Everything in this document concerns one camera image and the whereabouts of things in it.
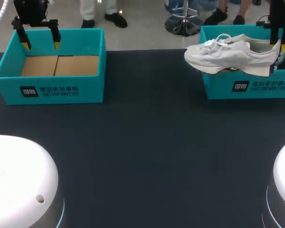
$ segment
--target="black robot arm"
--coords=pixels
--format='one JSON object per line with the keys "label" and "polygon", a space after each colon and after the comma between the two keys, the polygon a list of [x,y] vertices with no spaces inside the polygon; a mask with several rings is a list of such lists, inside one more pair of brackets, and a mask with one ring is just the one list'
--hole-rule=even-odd
{"label": "black robot arm", "polygon": [[53,35],[55,48],[58,49],[61,35],[58,30],[58,20],[47,20],[48,0],[14,0],[18,16],[12,21],[20,42],[29,50],[31,44],[23,25],[31,27],[49,27]]}
{"label": "black robot arm", "polygon": [[285,45],[285,0],[271,0],[270,12],[268,16],[269,23],[263,21],[257,22],[257,26],[263,26],[271,29],[270,43],[275,44],[279,39],[279,29],[283,29],[282,44]]}

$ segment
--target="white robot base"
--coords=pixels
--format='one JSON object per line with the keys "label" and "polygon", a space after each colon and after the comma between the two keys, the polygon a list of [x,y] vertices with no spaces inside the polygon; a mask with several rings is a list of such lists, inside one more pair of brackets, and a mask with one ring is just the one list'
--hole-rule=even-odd
{"label": "white robot base", "polygon": [[56,165],[27,139],[0,135],[0,228],[65,228]]}
{"label": "white robot base", "polygon": [[262,220],[265,228],[285,228],[285,146],[275,160]]}

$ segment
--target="stool base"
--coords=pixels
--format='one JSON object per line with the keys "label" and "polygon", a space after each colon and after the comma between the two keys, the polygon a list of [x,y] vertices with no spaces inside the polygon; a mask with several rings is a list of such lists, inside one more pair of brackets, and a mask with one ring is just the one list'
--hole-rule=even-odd
{"label": "stool base", "polygon": [[165,28],[168,32],[179,37],[192,37],[200,33],[202,21],[195,18],[180,19],[172,16],[166,20]]}

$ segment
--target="person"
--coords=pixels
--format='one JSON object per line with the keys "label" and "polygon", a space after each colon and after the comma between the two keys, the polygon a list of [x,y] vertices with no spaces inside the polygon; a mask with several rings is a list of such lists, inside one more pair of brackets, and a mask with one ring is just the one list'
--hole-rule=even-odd
{"label": "person", "polygon": [[[204,25],[217,25],[218,23],[227,19],[227,3],[228,0],[219,0],[219,6],[216,11],[208,17]],[[234,25],[244,25],[245,24],[245,14],[251,5],[252,0],[241,0],[241,6],[237,13],[236,18],[233,21]]]}
{"label": "person", "polygon": [[[83,17],[81,28],[94,28],[95,0],[80,0],[80,14]],[[112,21],[117,27],[126,28],[128,26],[127,21],[117,12],[116,0],[106,0],[104,18]]]}

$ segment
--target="white pants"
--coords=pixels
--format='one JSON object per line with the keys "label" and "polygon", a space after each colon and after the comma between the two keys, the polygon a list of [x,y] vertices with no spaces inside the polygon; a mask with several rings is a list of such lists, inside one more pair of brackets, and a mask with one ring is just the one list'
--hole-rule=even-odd
{"label": "white pants", "polygon": [[[106,13],[117,12],[116,0],[102,0],[106,4]],[[84,20],[92,20],[95,16],[95,0],[80,0],[80,13]]]}

